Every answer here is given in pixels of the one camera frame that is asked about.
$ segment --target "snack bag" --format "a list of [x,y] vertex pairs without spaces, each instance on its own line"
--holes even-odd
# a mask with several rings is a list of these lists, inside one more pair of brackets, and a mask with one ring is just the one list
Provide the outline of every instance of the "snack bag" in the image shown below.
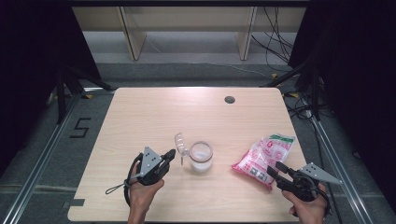
[[268,189],[272,189],[274,179],[267,174],[267,166],[270,165],[277,170],[276,162],[283,162],[288,157],[294,141],[295,137],[279,133],[263,137],[251,146],[240,162],[232,167],[236,172],[249,175],[259,180]]

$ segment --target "table top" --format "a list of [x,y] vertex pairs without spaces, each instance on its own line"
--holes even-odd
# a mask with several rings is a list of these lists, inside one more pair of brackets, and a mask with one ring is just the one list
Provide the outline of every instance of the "table top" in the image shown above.
[[[233,104],[225,102],[232,96]],[[126,221],[129,207],[120,188],[133,159],[145,147],[163,155],[183,133],[185,144],[206,141],[213,164],[203,174],[181,165],[177,153],[165,185],[156,194],[146,221],[158,222],[278,222],[296,221],[291,203],[275,187],[232,169],[250,146],[274,133],[296,136],[280,91],[275,88],[120,88],[116,91],[75,200],[73,221]],[[285,164],[306,165],[298,140]]]

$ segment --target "printed number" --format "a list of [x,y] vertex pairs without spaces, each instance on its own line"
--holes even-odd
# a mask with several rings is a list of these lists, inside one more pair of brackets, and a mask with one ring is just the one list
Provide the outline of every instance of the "printed number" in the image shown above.
[[79,126],[79,123],[80,123],[82,120],[91,120],[91,118],[79,118],[78,121],[77,121],[77,124],[76,124],[76,126],[75,126],[75,130],[84,130],[84,134],[83,134],[83,135],[70,135],[70,138],[84,138],[84,137],[85,137],[85,134],[87,133],[87,131],[88,131],[90,128],[78,127],[78,126]]

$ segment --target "hand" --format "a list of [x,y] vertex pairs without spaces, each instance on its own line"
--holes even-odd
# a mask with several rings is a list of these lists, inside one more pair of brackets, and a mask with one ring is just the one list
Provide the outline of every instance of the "hand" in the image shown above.
[[[132,174],[136,174],[136,166],[134,167]],[[144,223],[146,213],[149,210],[149,206],[154,199],[157,191],[163,187],[164,181],[161,179],[157,183],[149,186],[144,186],[133,180],[129,189],[129,198],[131,202],[131,210],[129,213],[128,224],[141,224]]]
[[[326,188],[319,183],[319,188],[326,191]],[[293,207],[290,208],[289,213],[295,214],[297,212],[300,223],[303,224],[321,224],[323,223],[324,210],[326,208],[326,200],[321,196],[312,202],[303,202],[297,198],[293,193],[289,191],[282,191],[283,196],[293,203]]]

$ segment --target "aluminum rail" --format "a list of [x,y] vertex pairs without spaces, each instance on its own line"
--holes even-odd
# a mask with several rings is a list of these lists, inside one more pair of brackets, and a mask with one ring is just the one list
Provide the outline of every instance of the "aluminum rail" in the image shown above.
[[306,111],[306,114],[309,118],[311,118],[315,128],[318,130],[319,137],[324,145],[324,152],[329,159],[330,165],[334,169],[337,177],[341,179],[344,183],[343,185],[341,185],[341,187],[346,195],[347,200],[350,203],[350,206],[352,207],[353,212],[355,213],[357,220],[360,224],[374,223],[366,208],[366,205],[364,204],[363,199],[353,185],[351,179],[349,178],[349,175],[347,174],[347,170],[344,168],[344,165],[341,163],[340,158],[338,157],[334,147],[332,146],[332,142],[324,131],[321,122],[315,119],[310,111]]
[[37,185],[38,180],[44,173],[44,170],[50,160],[52,152],[58,145],[58,142],[64,132],[64,127],[69,121],[70,115],[72,114],[73,109],[75,108],[80,97],[81,95],[78,94],[73,95],[70,99],[70,102],[68,103],[66,108],[67,112],[64,116],[64,119],[61,121],[61,123],[56,125],[51,137],[49,138],[48,143],[44,147],[44,150],[42,151],[40,157],[35,163],[35,167],[33,168],[26,182],[23,184],[20,193],[14,200],[14,203],[8,208],[7,214],[2,221],[3,224],[16,224],[20,220],[26,205],[29,203],[32,194],[35,191],[35,186]]

